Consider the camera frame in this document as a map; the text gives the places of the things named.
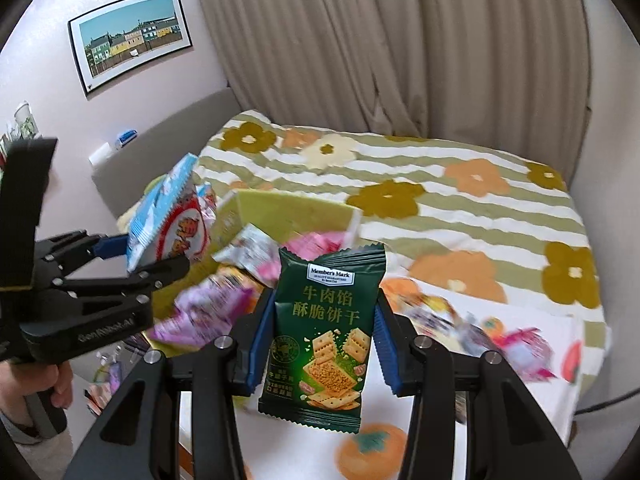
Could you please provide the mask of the person's left hand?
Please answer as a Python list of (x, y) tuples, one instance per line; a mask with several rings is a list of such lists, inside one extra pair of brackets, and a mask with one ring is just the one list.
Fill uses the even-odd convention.
[(50, 400), (55, 408), (68, 408), (73, 402), (73, 370), (70, 362), (58, 365), (1, 363), (1, 409), (17, 422), (26, 422), (26, 396), (53, 389)]

